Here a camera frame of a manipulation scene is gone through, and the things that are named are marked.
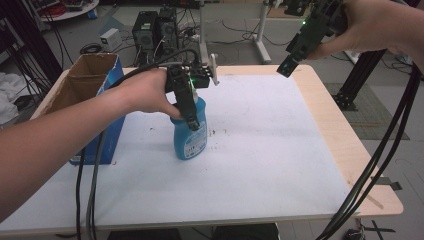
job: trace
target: spray bottle label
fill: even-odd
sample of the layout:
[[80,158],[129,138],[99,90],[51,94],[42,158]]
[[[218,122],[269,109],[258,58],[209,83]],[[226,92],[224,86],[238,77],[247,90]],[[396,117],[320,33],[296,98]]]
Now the spray bottle label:
[[184,144],[184,156],[186,158],[194,157],[199,154],[205,147],[207,141],[206,122],[200,122],[200,127],[193,132]]

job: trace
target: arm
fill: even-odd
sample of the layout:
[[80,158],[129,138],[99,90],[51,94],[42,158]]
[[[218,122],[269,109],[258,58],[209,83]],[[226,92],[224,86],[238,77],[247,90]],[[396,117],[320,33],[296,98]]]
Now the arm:
[[0,222],[114,120],[137,110],[179,118],[165,81],[163,69],[143,72],[90,100],[0,131]]
[[424,12],[389,0],[348,0],[348,29],[321,44],[308,59],[343,50],[356,52],[389,49],[409,55],[424,71]]

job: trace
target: hand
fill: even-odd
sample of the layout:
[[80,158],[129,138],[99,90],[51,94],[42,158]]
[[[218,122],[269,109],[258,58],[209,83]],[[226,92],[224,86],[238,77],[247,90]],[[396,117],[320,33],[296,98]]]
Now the hand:
[[125,80],[116,89],[126,98],[129,112],[163,112],[175,119],[181,119],[179,110],[165,95],[166,69],[152,69]]
[[389,0],[347,0],[344,10],[348,20],[346,32],[322,43],[308,59],[318,59],[343,50],[377,51],[388,48],[398,53],[399,19],[405,6]]

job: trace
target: white box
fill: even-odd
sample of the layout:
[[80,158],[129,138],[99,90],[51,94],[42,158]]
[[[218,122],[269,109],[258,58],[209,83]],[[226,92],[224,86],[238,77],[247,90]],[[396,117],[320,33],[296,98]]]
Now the white box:
[[112,52],[122,44],[121,35],[116,28],[109,29],[109,31],[100,36],[100,40],[102,41],[102,47],[105,52]]

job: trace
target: blue spray bottle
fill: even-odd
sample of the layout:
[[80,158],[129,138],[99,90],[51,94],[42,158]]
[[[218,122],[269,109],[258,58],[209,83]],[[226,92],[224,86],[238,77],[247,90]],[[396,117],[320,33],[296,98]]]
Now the blue spray bottle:
[[174,149],[177,157],[181,160],[188,160],[199,155],[206,147],[207,124],[205,108],[206,102],[194,92],[194,101],[197,109],[197,119],[199,129],[192,131],[186,121],[171,118],[174,124]]

